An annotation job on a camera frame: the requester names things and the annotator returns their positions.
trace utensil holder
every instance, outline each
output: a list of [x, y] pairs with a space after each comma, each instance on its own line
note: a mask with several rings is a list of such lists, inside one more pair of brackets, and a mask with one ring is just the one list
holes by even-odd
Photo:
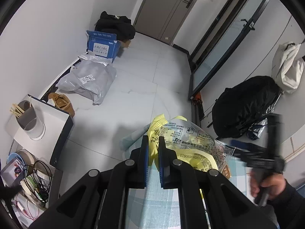
[[45, 134], [45, 124], [39, 119], [33, 106], [24, 100], [18, 104], [24, 113], [16, 120], [19, 126], [26, 132], [31, 140], [40, 140]]

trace door handle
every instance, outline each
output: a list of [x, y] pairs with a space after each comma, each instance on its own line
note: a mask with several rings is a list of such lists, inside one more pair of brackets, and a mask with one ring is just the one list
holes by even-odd
[[[240, 21], [246, 22], [247, 24], [249, 23], [246, 19], [241, 19]], [[249, 25], [250, 30], [255, 30], [255, 28], [253, 26], [254, 26], [254, 22], [251, 22]]]
[[189, 8], [190, 5], [192, 4], [193, 0], [189, 0], [189, 1], [183, 0], [183, 2], [187, 3], [186, 8]]

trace person's hand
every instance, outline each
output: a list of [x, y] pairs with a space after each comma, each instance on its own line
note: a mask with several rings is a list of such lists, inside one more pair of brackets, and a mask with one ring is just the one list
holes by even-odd
[[[251, 171], [250, 176], [251, 195], [253, 197], [257, 197], [257, 194], [260, 192], [259, 184], [255, 179], [253, 171]], [[285, 189], [286, 180], [282, 174], [273, 174], [272, 176], [269, 176], [263, 180], [260, 185], [262, 187], [271, 187], [269, 192], [269, 200], [273, 200]]]

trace silver bolt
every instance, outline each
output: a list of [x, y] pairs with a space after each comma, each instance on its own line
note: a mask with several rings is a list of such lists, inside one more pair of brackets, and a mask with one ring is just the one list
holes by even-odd
[[177, 166], [180, 166], [180, 165], [182, 165], [182, 161], [180, 159], [174, 159], [173, 164], [177, 165]]
[[96, 177], [99, 174], [99, 171], [97, 169], [92, 169], [88, 174], [90, 177]]
[[134, 162], [132, 159], [128, 159], [128, 160], [125, 161], [125, 164], [126, 164], [127, 166], [132, 166], [132, 165], [135, 164], [135, 162]]
[[216, 177], [216, 176], [218, 176], [218, 170], [216, 170], [216, 169], [210, 169], [209, 170], [209, 174], [211, 175], [211, 176], [214, 176], [214, 177]]

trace tiled floor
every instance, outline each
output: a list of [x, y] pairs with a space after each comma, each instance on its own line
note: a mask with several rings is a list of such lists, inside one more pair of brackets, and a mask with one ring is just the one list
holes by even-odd
[[159, 115], [191, 120], [187, 100], [190, 68], [186, 54], [136, 33], [113, 65], [117, 77], [101, 105], [75, 93], [65, 93], [75, 110], [74, 127], [60, 157], [68, 190], [87, 171], [113, 168], [122, 160], [118, 142]]

